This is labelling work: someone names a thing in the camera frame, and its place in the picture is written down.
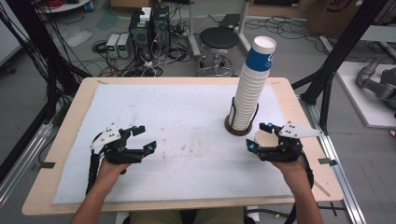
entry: gray floor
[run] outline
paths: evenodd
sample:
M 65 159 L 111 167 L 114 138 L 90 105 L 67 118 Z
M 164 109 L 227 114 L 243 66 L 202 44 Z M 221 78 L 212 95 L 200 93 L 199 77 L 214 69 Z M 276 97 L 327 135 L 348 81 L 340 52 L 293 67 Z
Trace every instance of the gray floor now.
M 93 13 L 84 13 L 81 10 L 73 10 L 68 13 L 60 13 L 56 16 L 58 21 L 76 21 L 84 17 L 78 23 L 81 29 L 88 28 L 92 31 L 92 38 L 77 46 L 73 51 L 80 60 L 87 61 L 98 58 L 93 53 L 91 46 L 95 41 L 106 39 L 112 32 L 125 32 L 129 22 L 123 19 L 128 16 L 125 13 L 111 13 L 106 7 L 102 7 Z M 221 21 L 221 16 L 214 17 Z M 195 27 L 210 18 L 197 18 Z M 206 22 L 203 26 L 214 26 L 214 22 Z M 251 42 L 257 35 L 268 35 L 276 40 L 276 56 L 271 68 L 271 77 L 286 77 L 291 83 L 306 77 L 323 64 L 327 55 L 316 49 L 315 43 L 305 38 L 287 39 L 278 34 L 269 33 L 265 28 L 249 29 L 245 31 L 247 40 Z M 372 58 L 374 51 L 359 43 L 351 56 L 362 59 Z M 227 53 L 233 62 L 235 73 L 240 73 L 246 54 L 241 49 Z M 34 69 L 30 59 L 24 52 L 20 52 L 10 60 L 17 72 L 7 74 L 0 72 L 0 139 L 2 149 L 0 161 L 3 161 L 8 152 L 18 142 L 28 125 L 46 102 L 46 83 Z M 127 60 L 119 61 L 119 64 L 127 63 Z M 100 69 L 104 69 L 104 63 L 90 64 L 87 69 L 94 75 Z M 193 77 L 197 63 L 191 60 L 186 63 L 172 63 L 163 69 L 163 77 Z M 355 192 L 355 196 L 361 206 L 361 210 L 367 223 L 396 223 L 396 177 L 391 172 L 396 168 L 395 140 L 388 136 L 388 130 L 366 128 L 360 119 L 353 104 L 347 97 L 337 78 L 334 79 L 332 89 L 331 108 L 329 112 L 329 133 L 337 150 L 338 156 L 346 172 L 346 176 Z M 21 213 L 21 207 L 29 193 L 30 187 L 35 181 L 37 171 L 27 171 L 20 183 L 14 189 L 4 206 L 0 210 L 2 223 L 67 223 L 71 216 L 58 217 L 27 217 Z M 341 202 L 334 202 L 334 206 L 342 207 Z M 276 204 L 264 206 L 279 212 L 288 213 L 289 204 Z M 322 210 L 326 223 L 349 223 L 344 211 L 337 211 L 337 216 L 330 210 Z M 260 223 L 283 223 L 284 218 L 274 218 L 271 215 L 261 214 Z M 114 223 L 115 214 L 106 213 L 101 216 L 100 223 Z

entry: wooden table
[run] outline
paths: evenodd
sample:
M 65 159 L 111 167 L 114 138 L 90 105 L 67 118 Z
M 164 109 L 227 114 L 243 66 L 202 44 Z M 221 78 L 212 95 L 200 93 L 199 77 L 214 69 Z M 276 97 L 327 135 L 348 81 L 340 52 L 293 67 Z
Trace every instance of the wooden table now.
M 78 129 L 84 120 L 96 88 L 106 84 L 131 84 L 131 85 L 237 85 L 235 77 L 90 77 L 82 82 L 78 93 L 64 119 L 57 137 L 49 151 L 46 161 L 56 162 L 53 169 L 42 169 L 26 199 L 22 212 L 26 216 L 56 215 L 75 213 L 79 204 L 59 205 L 52 204 L 56 193 L 64 164 L 73 146 Z M 310 126 L 300 103 L 290 83 L 285 78 L 269 77 L 265 85 L 271 85 L 278 100 L 280 109 L 285 120 L 292 120 Z M 341 201 L 343 192 L 336 180 L 331 167 L 328 164 L 319 164 L 318 159 L 325 155 L 318 143 L 317 138 L 302 139 L 304 151 L 310 161 L 315 174 L 313 192 L 317 201 Z M 221 207 L 257 205 L 268 203 L 292 203 L 293 198 L 235 198 L 216 200 L 193 200 L 193 201 L 166 201 L 166 202 L 132 202 L 132 203 L 105 203 L 103 211 L 137 211 L 156 209 L 178 209 L 199 207 Z

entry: human hand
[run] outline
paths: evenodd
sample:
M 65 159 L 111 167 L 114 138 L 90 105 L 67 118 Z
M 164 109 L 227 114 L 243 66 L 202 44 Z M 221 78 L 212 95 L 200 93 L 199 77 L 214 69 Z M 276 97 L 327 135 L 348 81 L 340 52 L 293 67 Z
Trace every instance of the human hand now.
M 283 177 L 293 194 L 304 193 L 307 190 L 311 191 L 304 162 L 301 158 L 293 162 L 271 163 L 278 168 L 280 172 L 282 172 Z
M 119 179 L 120 173 L 130 165 L 130 163 L 112 164 L 103 158 L 92 190 L 107 195 Z

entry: chair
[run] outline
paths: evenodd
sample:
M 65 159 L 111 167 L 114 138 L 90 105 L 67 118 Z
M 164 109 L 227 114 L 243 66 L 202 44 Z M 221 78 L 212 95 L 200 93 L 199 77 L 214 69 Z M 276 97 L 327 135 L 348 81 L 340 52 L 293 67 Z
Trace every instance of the chair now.
M 238 35 L 233 30 L 223 27 L 212 27 L 201 32 L 198 43 L 204 49 L 213 53 L 202 56 L 198 62 L 198 70 L 195 73 L 203 72 L 213 77 L 222 77 L 229 73 L 234 76 L 231 61 L 220 55 L 230 52 L 238 45 Z

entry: computer tower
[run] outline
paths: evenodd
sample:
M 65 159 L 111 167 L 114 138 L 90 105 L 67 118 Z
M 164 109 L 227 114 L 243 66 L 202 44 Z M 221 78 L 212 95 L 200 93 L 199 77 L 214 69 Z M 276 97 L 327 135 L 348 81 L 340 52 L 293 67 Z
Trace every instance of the computer tower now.
M 142 21 L 140 19 L 141 9 L 138 9 L 131 18 L 129 25 L 129 34 L 133 43 L 134 53 L 140 54 L 146 61 L 151 61 L 152 51 L 155 50 L 153 45 L 153 28 L 152 20 Z
M 157 47 L 166 49 L 171 47 L 169 35 L 169 6 L 158 6 L 153 9 L 154 38 Z

